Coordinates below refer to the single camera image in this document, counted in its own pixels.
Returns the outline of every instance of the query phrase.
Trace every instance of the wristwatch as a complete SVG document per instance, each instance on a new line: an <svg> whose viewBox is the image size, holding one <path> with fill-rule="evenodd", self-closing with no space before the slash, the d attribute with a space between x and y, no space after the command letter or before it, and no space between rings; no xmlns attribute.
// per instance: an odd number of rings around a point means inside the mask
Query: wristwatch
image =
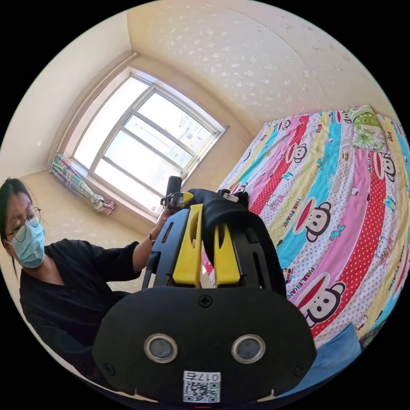
<svg viewBox="0 0 410 410"><path fill-rule="evenodd" d="M151 245L154 246L156 239L152 236L152 232L149 233L149 240L151 241Z"/></svg>

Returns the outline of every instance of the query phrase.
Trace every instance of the eyeglasses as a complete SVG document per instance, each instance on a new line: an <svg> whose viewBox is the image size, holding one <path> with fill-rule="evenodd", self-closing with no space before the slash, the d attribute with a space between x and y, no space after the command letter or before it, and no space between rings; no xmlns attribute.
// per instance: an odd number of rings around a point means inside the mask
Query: eyeglasses
<svg viewBox="0 0 410 410"><path fill-rule="evenodd" d="M41 209L33 208L26 219L24 220L17 220L13 224L13 232L6 232L6 235L13 235L16 238L17 242L23 242L26 238L26 221L30 223L30 225L35 228L39 225L41 220Z"/></svg>

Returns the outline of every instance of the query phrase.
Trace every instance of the black hair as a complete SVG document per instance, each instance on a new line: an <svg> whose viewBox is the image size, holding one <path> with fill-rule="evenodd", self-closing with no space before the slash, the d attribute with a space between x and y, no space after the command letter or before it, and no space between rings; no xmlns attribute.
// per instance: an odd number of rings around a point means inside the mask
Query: black hair
<svg viewBox="0 0 410 410"><path fill-rule="evenodd" d="M17 178L7 178L3 185L0 187L0 239L3 247L4 241L7 240L6 237L6 225L7 225L7 205L9 203L9 198L13 194L23 193L26 194L32 203L31 195L29 190L24 185L22 181ZM14 258L12 257L12 263L14 268L14 273L17 276L16 265Z"/></svg>

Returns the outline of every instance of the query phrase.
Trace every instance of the colorful bedsheet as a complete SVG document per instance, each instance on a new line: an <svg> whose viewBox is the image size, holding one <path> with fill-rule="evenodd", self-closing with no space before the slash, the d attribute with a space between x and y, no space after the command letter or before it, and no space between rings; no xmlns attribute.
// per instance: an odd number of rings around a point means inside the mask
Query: colorful bedsheet
<svg viewBox="0 0 410 410"><path fill-rule="evenodd" d="M347 111L268 122L220 186L249 193L318 349L349 326L364 346L410 267L409 145L399 123L377 119L384 152L353 144Z"/></svg>

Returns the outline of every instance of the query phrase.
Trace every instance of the striped curtain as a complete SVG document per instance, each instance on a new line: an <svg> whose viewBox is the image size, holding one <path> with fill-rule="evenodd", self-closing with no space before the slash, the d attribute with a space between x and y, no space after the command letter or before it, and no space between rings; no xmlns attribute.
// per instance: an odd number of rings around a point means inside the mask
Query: striped curtain
<svg viewBox="0 0 410 410"><path fill-rule="evenodd" d="M100 195L94 194L90 187L84 182L82 177L69 163L69 161L60 153L54 157L50 173L55 175L69 190L77 192L88 198L96 211L105 211L112 215L115 204L112 201L105 201Z"/></svg>

